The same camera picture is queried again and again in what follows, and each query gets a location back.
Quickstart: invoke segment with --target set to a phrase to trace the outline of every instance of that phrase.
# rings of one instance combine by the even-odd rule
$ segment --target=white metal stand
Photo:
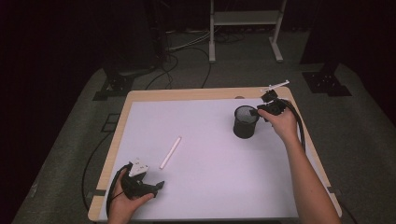
[[[278,63],[283,62],[283,57],[280,54],[277,46],[277,37],[280,30],[280,25],[283,20],[287,0],[282,0],[280,10],[267,11],[226,11],[215,12],[214,0],[210,0],[210,40],[209,40],[209,61],[211,63],[216,61],[215,53],[215,26],[216,25],[262,25],[275,24],[274,36],[269,37],[271,48]]]

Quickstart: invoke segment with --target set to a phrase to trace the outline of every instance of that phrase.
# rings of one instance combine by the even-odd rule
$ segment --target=white pen
[[[163,163],[160,166],[160,169],[163,169],[163,167],[165,167],[166,163],[169,161],[169,159],[171,158],[172,154],[174,153],[175,149],[178,146],[178,143],[181,140],[181,136],[178,137],[178,139],[176,140],[176,142],[173,144],[171,150],[169,151],[168,155],[166,155],[165,160],[163,160]]]

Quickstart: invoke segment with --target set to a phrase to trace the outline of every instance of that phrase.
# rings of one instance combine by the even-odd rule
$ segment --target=person's left hand
[[[120,173],[119,179],[117,180],[114,192],[112,193],[113,200],[110,204],[108,216],[108,223],[110,224],[128,223],[136,209],[154,197],[154,194],[149,193],[140,198],[133,198],[132,200],[128,199],[122,192],[121,187],[121,179],[125,173],[126,169],[123,169]]]

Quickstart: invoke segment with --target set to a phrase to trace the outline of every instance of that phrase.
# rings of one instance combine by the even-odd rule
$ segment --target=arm
[[[112,194],[113,200],[111,201],[108,215],[109,224],[128,223],[134,215],[136,209],[154,197],[154,195],[150,193],[140,198],[129,200],[123,193],[120,183],[125,172],[126,169],[121,171],[119,179],[116,183],[116,187],[114,188],[114,192]]]
[[[304,153],[291,111],[287,108],[282,114],[274,116],[259,110],[259,114],[272,123],[275,132],[285,144],[294,199],[302,223],[341,223],[332,200]]]

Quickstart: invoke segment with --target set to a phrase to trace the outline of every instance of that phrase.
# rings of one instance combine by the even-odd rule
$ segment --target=hand
[[[271,122],[275,132],[285,143],[296,139],[298,140],[297,121],[290,109],[286,107],[285,111],[277,116],[262,109],[259,109],[258,113]]]
[[[132,200],[128,199],[122,192],[120,182],[125,173],[126,169],[123,169],[112,194],[113,200],[110,204],[108,217],[108,223],[110,224],[128,223],[136,209],[154,197],[154,194],[150,193],[140,198],[133,198]]]

